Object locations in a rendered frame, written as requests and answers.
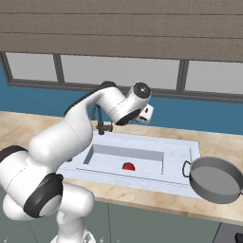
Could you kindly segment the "pale grey sink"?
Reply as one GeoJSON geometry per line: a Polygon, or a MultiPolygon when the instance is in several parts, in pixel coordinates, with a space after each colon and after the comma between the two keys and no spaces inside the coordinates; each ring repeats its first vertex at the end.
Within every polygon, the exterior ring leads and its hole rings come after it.
{"type": "Polygon", "coordinates": [[[66,178],[195,197],[181,169],[185,160],[199,157],[199,144],[193,140],[96,133],[91,144],[58,172],[66,178]],[[133,163],[135,171],[123,170],[125,162],[133,163]]]}

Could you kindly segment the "black tap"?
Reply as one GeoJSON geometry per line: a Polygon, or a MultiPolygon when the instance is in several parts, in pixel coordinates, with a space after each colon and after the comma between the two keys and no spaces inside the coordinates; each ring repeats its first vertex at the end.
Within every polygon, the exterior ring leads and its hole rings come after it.
{"type": "Polygon", "coordinates": [[[91,120],[95,120],[95,114],[98,114],[98,122],[96,128],[98,129],[98,133],[100,135],[103,135],[105,132],[112,132],[113,131],[113,124],[104,124],[103,118],[102,118],[102,110],[101,107],[98,104],[95,104],[93,106],[92,112],[91,112],[91,120]]]}

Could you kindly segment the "grey framed window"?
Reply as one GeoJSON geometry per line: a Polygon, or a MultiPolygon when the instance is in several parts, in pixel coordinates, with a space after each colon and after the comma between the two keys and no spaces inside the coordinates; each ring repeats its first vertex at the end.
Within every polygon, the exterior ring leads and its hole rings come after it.
{"type": "Polygon", "coordinates": [[[112,81],[144,82],[158,97],[243,103],[243,61],[122,58],[0,52],[9,85],[89,90],[112,81]]]}

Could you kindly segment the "beige window blind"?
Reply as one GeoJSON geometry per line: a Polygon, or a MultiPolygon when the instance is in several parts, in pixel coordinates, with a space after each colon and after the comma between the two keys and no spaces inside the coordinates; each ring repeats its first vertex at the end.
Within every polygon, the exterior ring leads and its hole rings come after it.
{"type": "Polygon", "coordinates": [[[243,62],[243,0],[0,0],[0,50],[243,62]]]}

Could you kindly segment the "dark grey appliance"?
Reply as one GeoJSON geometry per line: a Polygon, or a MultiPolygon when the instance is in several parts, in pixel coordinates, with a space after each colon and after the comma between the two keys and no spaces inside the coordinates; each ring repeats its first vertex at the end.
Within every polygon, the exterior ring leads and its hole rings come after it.
{"type": "Polygon", "coordinates": [[[221,223],[213,243],[243,243],[243,226],[221,223]]]}

